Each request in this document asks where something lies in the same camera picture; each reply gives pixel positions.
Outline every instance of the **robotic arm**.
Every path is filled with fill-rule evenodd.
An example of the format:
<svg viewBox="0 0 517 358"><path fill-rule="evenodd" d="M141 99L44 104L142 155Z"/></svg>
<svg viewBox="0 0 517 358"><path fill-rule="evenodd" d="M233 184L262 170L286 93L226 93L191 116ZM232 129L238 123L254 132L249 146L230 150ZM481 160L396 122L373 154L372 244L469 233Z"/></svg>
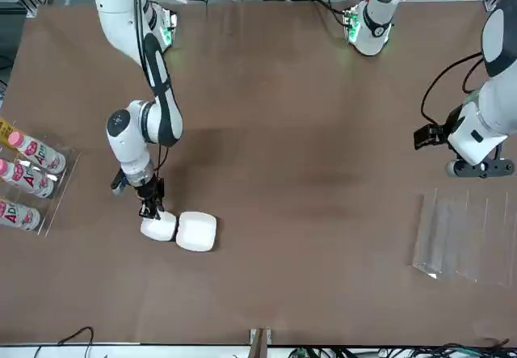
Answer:
<svg viewBox="0 0 517 358"><path fill-rule="evenodd" d="M175 15L149 0L95 0L95 3L108 41L142 66L154 96L152 102L132 101L107 121L107 139L120 162L111 189L120 194L126 185L134 187L141 200L141 232L146 236L170 241L176 235L181 247L208 251L215 239L215 217L185 212L177 220L164 210L163 179L158 177L146 145L154 143L170 148L183 133L183 119L162 55L172 42Z"/></svg>
<svg viewBox="0 0 517 358"><path fill-rule="evenodd" d="M345 38L363 55L377 55L388 41L399 2L363 0L345 11Z"/></svg>
<svg viewBox="0 0 517 358"><path fill-rule="evenodd" d="M154 101L132 101L107 121L107 139L120 162L119 174L111 188L119 193L125 185L132 185L142 201L141 217L160 220L160 212L164 211L163 180L154 173L146 142L170 148L183 133L183 120L160 44L152 33L144 38L144 54Z"/></svg>
<svg viewBox="0 0 517 358"><path fill-rule="evenodd" d="M448 173L460 177L511 175L515 165L500 158L501 144L517 133L517 0L502 0L481 35L489 79L454 109L443 125L414 133L414 147L448 144L457 160ZM495 150L494 158L489 153Z"/></svg>

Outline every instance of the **brown table surface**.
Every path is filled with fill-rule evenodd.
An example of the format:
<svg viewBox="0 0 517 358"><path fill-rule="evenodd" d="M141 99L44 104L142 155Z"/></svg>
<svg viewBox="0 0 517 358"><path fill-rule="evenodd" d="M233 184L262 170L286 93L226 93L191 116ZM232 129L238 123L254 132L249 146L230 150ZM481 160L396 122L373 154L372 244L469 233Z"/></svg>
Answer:
<svg viewBox="0 0 517 358"><path fill-rule="evenodd" d="M220 218L216 249L195 254L140 234L132 190L109 188L106 119L150 98L140 68L94 9L41 8L2 115L82 156L47 238L0 230L0 342L90 325L99 342L245 343L269 326L275 343L516 344L514 291L411 267L422 193L515 190L515 177L448 178L445 147L413 150L423 92L479 50L485 17L479 2L402 3L366 58L310 3L182 7L166 59L185 133L162 174L168 209ZM432 115L463 100L467 69L435 88Z"/></svg>

